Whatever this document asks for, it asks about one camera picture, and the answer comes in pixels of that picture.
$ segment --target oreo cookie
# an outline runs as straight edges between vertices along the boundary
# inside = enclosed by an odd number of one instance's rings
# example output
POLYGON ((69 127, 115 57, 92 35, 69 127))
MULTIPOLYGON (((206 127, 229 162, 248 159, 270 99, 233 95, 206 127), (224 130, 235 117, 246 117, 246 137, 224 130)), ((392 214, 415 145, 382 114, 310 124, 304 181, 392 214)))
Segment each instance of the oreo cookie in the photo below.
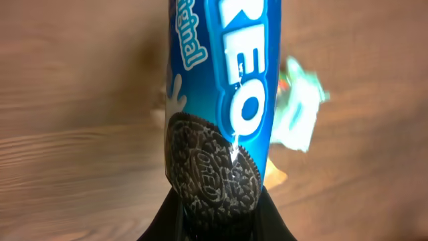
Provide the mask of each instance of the oreo cookie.
POLYGON ((174 114, 166 131, 167 176, 192 229, 222 236, 248 233, 261 193, 260 172, 249 153, 191 114, 174 114))

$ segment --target blue oreo package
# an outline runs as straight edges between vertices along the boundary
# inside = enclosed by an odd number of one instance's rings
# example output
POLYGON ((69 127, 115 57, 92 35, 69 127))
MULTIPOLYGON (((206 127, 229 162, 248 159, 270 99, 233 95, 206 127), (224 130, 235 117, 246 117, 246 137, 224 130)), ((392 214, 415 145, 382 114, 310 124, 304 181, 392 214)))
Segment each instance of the blue oreo package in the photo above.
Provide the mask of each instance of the blue oreo package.
POLYGON ((169 3, 166 175, 187 215, 205 218, 201 227, 215 229, 214 216, 221 212, 253 210, 263 187, 278 87, 281 1, 169 3))

